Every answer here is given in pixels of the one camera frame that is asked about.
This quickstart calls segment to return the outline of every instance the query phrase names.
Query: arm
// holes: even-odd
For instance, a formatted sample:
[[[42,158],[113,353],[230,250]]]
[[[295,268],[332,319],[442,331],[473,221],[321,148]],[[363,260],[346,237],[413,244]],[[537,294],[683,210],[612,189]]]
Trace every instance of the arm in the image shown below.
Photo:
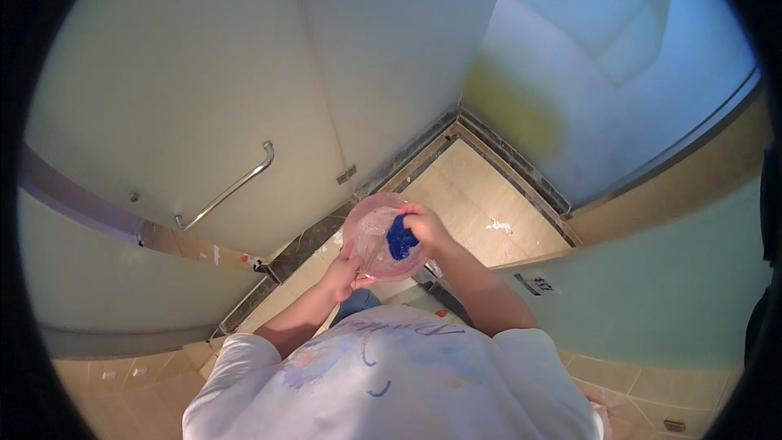
[[[524,299],[456,242],[431,209],[410,203],[404,225],[443,269],[445,279],[470,315],[475,328],[494,337],[510,329],[540,328]]]
[[[348,254],[349,249],[340,250],[316,285],[253,333],[269,340],[283,359],[306,343],[323,325],[334,306],[349,298],[354,290],[375,282],[370,277],[357,278],[361,262],[348,259]]]

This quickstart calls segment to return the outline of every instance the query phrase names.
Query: blue cloth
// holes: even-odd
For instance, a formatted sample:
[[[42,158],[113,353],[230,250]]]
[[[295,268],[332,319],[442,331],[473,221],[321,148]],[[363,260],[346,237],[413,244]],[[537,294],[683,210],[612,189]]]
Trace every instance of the blue cloth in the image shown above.
[[[333,328],[337,323],[347,318],[351,314],[356,314],[359,311],[365,309],[374,308],[380,306],[382,303],[380,299],[371,293],[369,289],[357,289],[353,291],[353,294],[349,298],[339,303],[339,309],[336,316],[332,320],[332,323],[328,325],[329,328]]]
[[[389,253],[394,260],[404,260],[410,256],[410,249],[418,244],[413,232],[404,227],[404,214],[393,219],[391,228],[386,235],[389,242]]]

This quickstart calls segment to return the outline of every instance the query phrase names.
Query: blue sponge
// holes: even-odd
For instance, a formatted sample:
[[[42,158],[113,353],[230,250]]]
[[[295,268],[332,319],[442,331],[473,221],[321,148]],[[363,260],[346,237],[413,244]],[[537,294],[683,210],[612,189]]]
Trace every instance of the blue sponge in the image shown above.
[[[404,260],[410,256],[410,249],[418,244],[413,232],[404,227],[405,214],[400,214],[393,219],[391,228],[386,235],[389,242],[389,253],[394,260]]]

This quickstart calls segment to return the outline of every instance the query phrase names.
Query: metal door handle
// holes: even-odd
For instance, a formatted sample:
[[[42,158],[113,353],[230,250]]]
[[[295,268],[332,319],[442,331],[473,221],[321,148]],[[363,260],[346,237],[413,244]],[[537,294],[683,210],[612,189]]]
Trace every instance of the metal door handle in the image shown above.
[[[174,216],[174,221],[177,223],[177,228],[179,228],[182,231],[188,231],[193,226],[196,225],[196,223],[200,220],[202,220],[212,209],[215,209],[220,202],[225,200],[229,195],[233,194],[237,189],[239,189],[241,186],[243,186],[245,183],[247,183],[250,179],[252,179],[254,176],[258,175],[262,171],[269,168],[269,165],[271,165],[271,162],[275,160],[275,148],[271,145],[270,141],[267,141],[264,143],[264,150],[266,150],[266,160],[264,160],[263,163],[261,163],[256,168],[250,170],[247,172],[245,176],[243,176],[241,179],[237,180],[232,186],[230,186],[228,189],[223,191],[222,194],[217,196],[214,200],[212,200],[209,204],[206,205],[206,208],[204,208],[200,213],[198,213],[198,216],[190,220],[190,222],[183,223],[182,222],[182,216],[177,214]]]

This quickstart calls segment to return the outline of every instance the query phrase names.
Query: label sticker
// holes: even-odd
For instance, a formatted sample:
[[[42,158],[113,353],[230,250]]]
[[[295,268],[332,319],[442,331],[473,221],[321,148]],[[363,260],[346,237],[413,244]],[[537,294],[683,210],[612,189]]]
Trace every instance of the label sticker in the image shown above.
[[[521,282],[524,285],[524,287],[527,288],[527,290],[532,293],[532,295],[543,296],[543,295],[562,294],[561,290],[549,284],[546,281],[546,279],[544,279],[543,276],[540,275],[539,273],[529,274],[526,277],[523,277],[522,274],[517,273],[513,277],[516,277],[516,280]]]

